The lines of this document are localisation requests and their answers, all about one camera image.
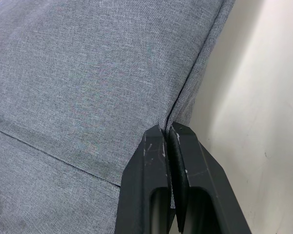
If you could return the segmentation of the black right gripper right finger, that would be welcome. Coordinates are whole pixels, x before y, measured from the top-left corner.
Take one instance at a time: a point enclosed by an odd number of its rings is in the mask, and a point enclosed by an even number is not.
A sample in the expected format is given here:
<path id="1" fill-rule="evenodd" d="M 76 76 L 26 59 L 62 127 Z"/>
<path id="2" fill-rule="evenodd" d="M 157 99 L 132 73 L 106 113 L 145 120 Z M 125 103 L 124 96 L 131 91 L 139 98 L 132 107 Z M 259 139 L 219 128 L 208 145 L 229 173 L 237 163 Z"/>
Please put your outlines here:
<path id="1" fill-rule="evenodd" d="M 222 166 L 191 128 L 172 124 L 167 153 L 180 233 L 251 232 Z"/>

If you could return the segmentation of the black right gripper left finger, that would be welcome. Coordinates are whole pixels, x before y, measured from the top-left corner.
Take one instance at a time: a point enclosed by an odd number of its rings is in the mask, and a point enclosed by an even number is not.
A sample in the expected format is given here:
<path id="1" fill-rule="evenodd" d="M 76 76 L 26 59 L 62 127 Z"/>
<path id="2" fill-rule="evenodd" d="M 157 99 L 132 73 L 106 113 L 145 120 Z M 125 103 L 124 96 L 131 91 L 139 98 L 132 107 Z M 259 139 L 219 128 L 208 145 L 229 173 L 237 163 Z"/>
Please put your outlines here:
<path id="1" fill-rule="evenodd" d="M 118 234 L 167 234 L 172 223 L 171 176 L 164 135 L 145 131 L 122 174 L 116 218 Z"/>

